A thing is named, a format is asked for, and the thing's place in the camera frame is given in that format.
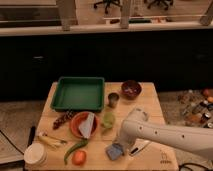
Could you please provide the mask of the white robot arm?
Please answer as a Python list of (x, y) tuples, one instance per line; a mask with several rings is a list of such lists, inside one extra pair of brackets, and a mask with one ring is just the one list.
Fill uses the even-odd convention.
[(148, 122), (148, 114), (134, 108), (122, 121), (115, 141), (124, 151), (145, 139), (213, 160), (213, 129)]

